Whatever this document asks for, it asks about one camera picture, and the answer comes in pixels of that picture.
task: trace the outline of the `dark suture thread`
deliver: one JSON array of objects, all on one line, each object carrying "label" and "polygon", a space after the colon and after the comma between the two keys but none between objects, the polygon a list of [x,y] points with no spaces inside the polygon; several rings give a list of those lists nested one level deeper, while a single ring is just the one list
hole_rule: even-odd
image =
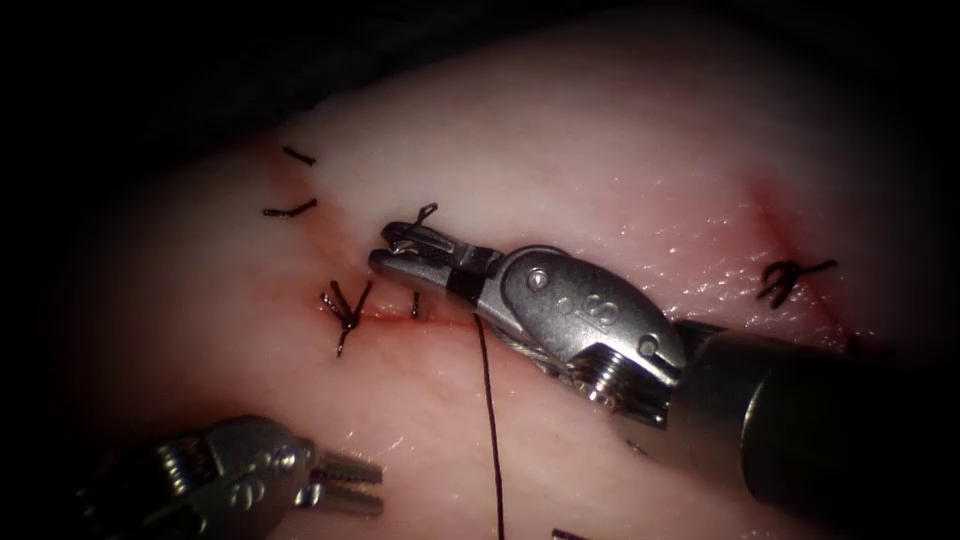
[{"label": "dark suture thread", "polygon": [[263,215],[267,217],[278,217],[278,218],[287,219],[287,218],[297,217],[316,205],[317,205],[317,200],[310,199],[309,201],[301,204],[300,206],[294,208],[293,210],[277,210],[274,208],[267,208],[263,211]]},{"label": "dark suture thread", "polygon": [[487,393],[487,417],[490,419],[490,442],[493,445],[493,482],[497,486],[497,538],[504,539],[503,534],[503,477],[500,474],[500,450],[497,444],[497,419],[493,413],[493,394],[490,391],[490,360],[487,358],[487,340],[483,336],[483,323],[474,313],[474,322],[477,323],[477,332],[480,334],[480,354],[483,356],[483,388]]},{"label": "dark suture thread", "polygon": [[[763,273],[760,276],[763,280],[763,284],[766,286],[757,293],[757,300],[760,300],[765,296],[770,295],[774,291],[777,291],[777,293],[773,296],[773,299],[770,301],[770,309],[777,309],[783,305],[783,303],[790,296],[790,293],[793,292],[794,287],[797,286],[797,279],[800,276],[813,274],[814,272],[820,272],[835,266],[838,266],[837,261],[833,259],[829,259],[809,268],[800,268],[800,265],[794,261],[777,261],[771,263],[763,269]],[[777,279],[768,285],[767,282],[774,274],[777,274]]]},{"label": "dark suture thread", "polygon": [[577,536],[571,532],[563,531],[560,529],[554,529],[553,532],[550,533],[550,538],[552,540],[587,540],[582,536]]},{"label": "dark suture thread", "polygon": [[373,282],[368,281],[367,286],[363,289],[363,294],[360,295],[360,301],[357,302],[356,310],[350,308],[347,299],[343,297],[343,292],[340,291],[340,284],[336,281],[330,282],[330,288],[333,289],[333,294],[336,295],[340,308],[337,308],[337,306],[330,301],[327,293],[320,294],[320,299],[330,308],[330,313],[333,313],[337,317],[340,321],[341,328],[343,328],[343,332],[340,334],[340,341],[337,343],[337,358],[340,358],[340,355],[343,354],[343,343],[347,339],[347,334],[360,326],[360,310],[363,309],[363,303],[367,301],[367,295],[370,294],[372,287]]},{"label": "dark suture thread", "polygon": [[411,223],[410,225],[407,225],[407,228],[404,229],[402,233],[400,233],[400,238],[405,238],[407,236],[407,233],[410,232],[410,229],[423,225],[423,220],[430,217],[430,214],[436,212],[438,208],[440,208],[440,205],[438,205],[437,203],[430,203],[420,208],[420,211],[417,212],[417,220]]},{"label": "dark suture thread", "polygon": [[283,153],[286,154],[286,155],[288,155],[288,156],[290,156],[290,157],[292,157],[293,159],[296,159],[296,160],[298,160],[298,161],[302,161],[302,162],[306,163],[306,164],[307,164],[308,166],[310,166],[310,167],[313,167],[313,164],[317,162],[317,158],[312,158],[312,157],[310,157],[310,156],[305,156],[305,155],[301,154],[300,152],[297,152],[297,151],[294,150],[293,148],[290,148],[289,146],[284,146],[284,147],[283,147]]}]

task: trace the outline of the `surgical suture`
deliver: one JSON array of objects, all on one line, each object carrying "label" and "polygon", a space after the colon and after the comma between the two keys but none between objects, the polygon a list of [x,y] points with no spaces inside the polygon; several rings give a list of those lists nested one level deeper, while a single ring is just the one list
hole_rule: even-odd
[{"label": "surgical suture", "polygon": [[330,308],[330,313],[333,313],[337,317],[340,321],[340,326],[343,327],[343,333],[340,334],[340,342],[337,343],[337,358],[343,354],[343,342],[347,339],[347,334],[360,325],[360,310],[363,309],[363,303],[367,301],[367,295],[370,294],[371,287],[373,287],[373,282],[368,281],[367,286],[363,289],[363,294],[360,295],[360,300],[357,302],[355,310],[350,309],[350,304],[348,304],[347,299],[343,297],[343,292],[340,291],[340,284],[336,281],[330,282],[330,288],[333,289],[333,294],[337,297],[337,303],[340,304],[340,307],[337,307],[330,301],[327,293],[320,295],[323,303]]},{"label": "surgical suture", "polygon": [[278,218],[287,219],[287,218],[297,217],[316,205],[317,205],[317,200],[310,199],[309,201],[301,204],[300,206],[294,208],[293,210],[277,210],[275,208],[266,208],[263,210],[263,215],[267,217],[278,217]]},{"label": "surgical suture", "polygon": [[[794,287],[797,285],[797,279],[800,276],[820,272],[821,270],[833,268],[834,266],[837,266],[837,261],[833,259],[809,268],[800,268],[800,265],[794,261],[777,261],[767,265],[767,267],[763,269],[763,274],[761,274],[764,288],[757,293],[757,300],[776,291],[776,294],[774,294],[770,300],[770,309],[777,309],[787,300],[790,293],[793,292]],[[777,274],[776,279],[774,279],[772,283],[768,283],[774,274]]]},{"label": "surgical suture", "polygon": [[294,150],[293,148],[290,148],[289,146],[284,146],[284,147],[283,147],[283,153],[286,154],[286,155],[288,155],[288,156],[290,156],[290,157],[292,157],[293,159],[296,159],[296,160],[298,160],[298,161],[302,161],[302,162],[306,163],[306,164],[307,164],[308,166],[310,166],[310,167],[313,167],[313,164],[317,162],[317,158],[312,158],[312,157],[310,157],[310,156],[305,156],[305,155],[301,154],[300,152],[297,152],[297,151]]},{"label": "surgical suture", "polygon": [[407,236],[407,233],[410,232],[410,230],[413,229],[414,227],[419,227],[420,225],[423,225],[423,220],[427,219],[427,217],[429,217],[430,214],[436,212],[438,208],[440,208],[440,205],[438,205],[437,203],[430,203],[424,206],[423,208],[421,208],[420,211],[417,212],[417,220],[407,226],[407,228],[400,234],[400,237],[393,243],[393,245],[390,246],[390,250],[391,251],[399,250],[400,249],[399,243],[403,240],[403,238]]}]

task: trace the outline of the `metal screw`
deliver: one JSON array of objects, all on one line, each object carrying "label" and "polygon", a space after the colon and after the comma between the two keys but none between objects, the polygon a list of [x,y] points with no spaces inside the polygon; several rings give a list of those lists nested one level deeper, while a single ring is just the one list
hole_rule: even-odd
[{"label": "metal screw", "polygon": [[277,452],[274,462],[281,471],[291,471],[297,464],[297,453],[290,448],[281,448],[280,451]]},{"label": "metal screw", "polygon": [[550,283],[550,276],[542,268],[534,268],[527,274],[527,287],[531,291],[539,291]]},{"label": "metal screw", "polygon": [[653,356],[656,354],[659,347],[660,344],[657,343],[657,338],[653,336],[643,336],[640,338],[640,344],[637,346],[637,352],[640,353],[640,356]]}]

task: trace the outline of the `cut suture end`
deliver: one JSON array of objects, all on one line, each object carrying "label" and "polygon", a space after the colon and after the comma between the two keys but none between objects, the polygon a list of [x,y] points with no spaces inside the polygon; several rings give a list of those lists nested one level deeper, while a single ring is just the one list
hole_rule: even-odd
[{"label": "cut suture end", "polygon": [[334,317],[340,321],[340,327],[343,329],[343,332],[340,334],[340,340],[337,342],[337,358],[339,358],[340,355],[343,354],[343,344],[347,339],[347,335],[356,327],[360,326],[360,311],[363,309],[364,302],[367,301],[367,295],[370,294],[370,289],[373,288],[373,282],[367,282],[367,286],[364,287],[363,293],[360,295],[360,300],[357,302],[356,309],[351,308],[350,304],[347,303],[347,299],[343,296],[343,291],[340,290],[339,283],[331,281],[330,288],[333,289],[333,294],[337,297],[337,302],[340,306],[338,307],[334,304],[333,301],[330,300],[330,297],[327,296],[327,293],[321,293],[320,299],[326,304],[327,308],[330,309],[330,313],[333,313]]},{"label": "cut suture end", "polygon": [[296,159],[297,161],[302,161],[303,163],[306,163],[310,167],[313,167],[313,164],[317,162],[317,158],[312,158],[310,156],[303,155],[300,152],[297,152],[296,150],[294,150],[293,148],[290,148],[289,146],[283,147],[283,153],[292,157],[293,159]]},{"label": "cut suture end", "polygon": [[[800,265],[794,261],[777,261],[771,263],[767,265],[760,274],[764,288],[757,293],[757,300],[773,294],[770,300],[770,309],[777,309],[790,297],[790,293],[792,293],[794,287],[797,286],[797,279],[800,276],[813,274],[835,266],[838,266],[838,264],[837,261],[833,259],[809,268],[801,268]],[[768,284],[768,281],[770,281],[770,278],[773,276],[776,276],[776,279]]]},{"label": "cut suture end", "polygon": [[294,208],[293,210],[277,210],[275,208],[266,208],[263,210],[263,215],[267,217],[278,217],[282,219],[288,219],[292,217],[297,217],[300,214],[306,212],[310,208],[313,208],[317,205],[317,199],[310,199],[309,201],[301,204],[300,206]]}]

